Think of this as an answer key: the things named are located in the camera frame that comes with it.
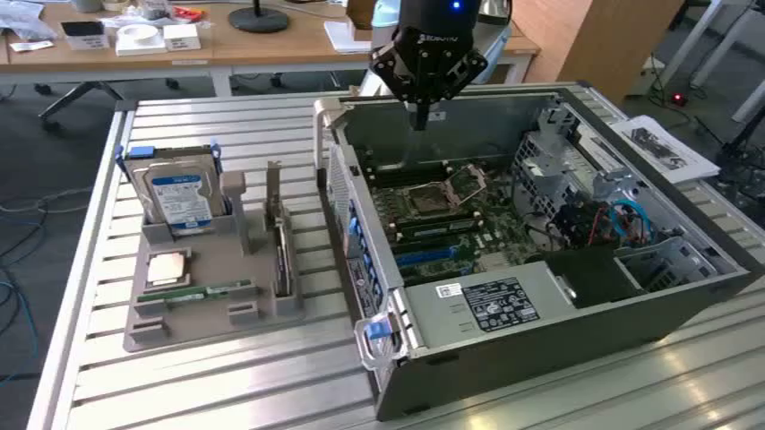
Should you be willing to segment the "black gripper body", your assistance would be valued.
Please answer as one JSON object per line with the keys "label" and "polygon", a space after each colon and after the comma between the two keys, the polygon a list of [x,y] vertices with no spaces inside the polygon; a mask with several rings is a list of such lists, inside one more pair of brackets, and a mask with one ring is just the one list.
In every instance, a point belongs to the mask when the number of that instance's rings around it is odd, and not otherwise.
{"label": "black gripper body", "polygon": [[420,94],[420,61],[442,51],[464,53],[474,46],[477,1],[404,1],[396,48],[416,76]]}

